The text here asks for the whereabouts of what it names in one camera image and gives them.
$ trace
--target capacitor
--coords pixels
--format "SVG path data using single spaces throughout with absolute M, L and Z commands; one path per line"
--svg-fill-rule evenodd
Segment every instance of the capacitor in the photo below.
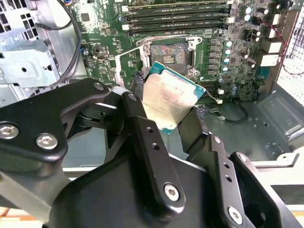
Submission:
M 262 24 L 262 19 L 258 17 L 252 17 L 251 23 L 260 26 Z
M 218 82 L 219 83 L 224 83 L 224 79 L 220 76 L 220 77 L 218 77 Z
M 241 56 L 242 56 L 244 59 L 247 59 L 247 58 L 248 58 L 248 54 L 247 54 L 247 53 L 244 53 L 244 52 L 241 53 Z
M 229 47 L 231 47 L 231 46 L 232 46 L 232 42 L 231 42 L 231 41 L 226 41 L 226 42 L 225 42 L 225 45 L 226 45 L 226 47 L 228 47 L 228 48 L 229 48 Z
M 251 62 L 251 61 L 247 62 L 247 64 L 248 64 L 248 66 L 250 66 L 251 68 L 254 68 L 254 67 L 256 66 L 256 64 L 253 63 L 253 62 Z
M 223 58 L 223 62 L 224 62 L 224 63 L 227 64 L 227 63 L 229 63 L 229 61 L 230 61 L 229 58 Z
M 224 53 L 225 53 L 225 55 L 230 55 L 231 54 L 231 50 L 230 49 L 225 49 Z
M 265 8 L 259 8 L 258 11 L 260 13 L 263 13 L 264 15 L 266 15 L 267 13 L 269 13 L 269 10 L 268 9 L 265 9 Z
M 252 8 L 249 7 L 249 6 L 246 6 L 244 12 L 245 12 L 246 14 L 249 14 L 249 13 L 252 12 Z
M 228 71 L 228 67 L 227 66 L 223 66 L 222 67 L 222 71 L 224 71 L 224 72 Z
M 258 42 L 258 41 L 260 40 L 260 38 L 257 37 L 256 35 L 252 35 L 252 36 L 251 36 L 251 40 L 252 40 L 252 41 L 255 41 L 255 42 Z
M 255 34 L 257 37 L 259 37 L 261 35 L 261 32 L 259 30 L 253 30 L 252 31 L 253 34 Z
M 233 85 L 231 86 L 231 90 L 232 90 L 232 91 L 237 91 L 237 90 L 238 90 L 237 85 L 236 85 L 236 84 L 233 84 Z
M 246 15 L 244 16 L 244 21 L 249 21 L 250 18 L 251 18 L 251 16 L 250 16 L 249 14 L 246 14 Z

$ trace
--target mesh panel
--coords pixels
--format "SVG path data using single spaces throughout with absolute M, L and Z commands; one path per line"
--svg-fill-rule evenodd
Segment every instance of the mesh panel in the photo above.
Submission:
M 304 7 L 296 22 L 277 83 L 304 106 Z

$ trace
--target red wire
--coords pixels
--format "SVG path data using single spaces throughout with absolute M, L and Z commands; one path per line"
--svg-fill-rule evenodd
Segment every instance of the red wire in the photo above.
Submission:
M 282 52 L 282 54 L 281 54 L 281 58 L 283 59 L 284 58 L 284 56 L 285 56 L 285 54 L 286 54 L 286 51 L 287 51 L 287 42 L 284 40 L 284 38 L 282 37 L 282 34 L 280 34 L 280 33 L 278 33 L 278 31 L 276 30 L 276 28 L 273 26 L 273 25 L 271 25 L 271 24 L 268 24 L 267 22 L 262 22 L 263 24 L 266 24 L 266 25 L 268 25 L 271 29 L 273 29 L 273 31 L 275 31 L 275 33 L 281 38 L 281 40 L 283 41 L 283 43 L 284 43 L 284 49 L 283 49 L 283 52 Z

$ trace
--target screw hole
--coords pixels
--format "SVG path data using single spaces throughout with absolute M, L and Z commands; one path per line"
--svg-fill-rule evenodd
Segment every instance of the screw hole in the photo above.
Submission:
M 159 145 L 157 145 L 156 143 L 152 143 L 152 146 L 153 146 L 153 149 L 155 149 L 155 150 L 160 149 Z
M 153 132 L 154 132 L 154 130 L 153 130 L 152 127 L 147 127 L 147 131 L 150 132 L 150 133 L 153 133 Z
M 232 182 L 232 179 L 229 176 L 225 175 L 225 177 L 229 182 Z
M 228 166 L 227 163 L 224 162 L 224 166 L 227 168 L 227 169 L 230 169 L 230 167 Z

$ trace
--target connector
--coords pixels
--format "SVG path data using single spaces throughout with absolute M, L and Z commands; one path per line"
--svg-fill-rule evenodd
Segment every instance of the connector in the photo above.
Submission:
M 219 95 L 223 95 L 224 92 L 225 92 L 225 90 L 218 88 L 218 94 L 219 94 Z
M 216 101 L 215 101 L 218 105 L 220 104 L 222 104 L 223 103 L 223 100 L 221 100 L 221 99 L 216 99 Z

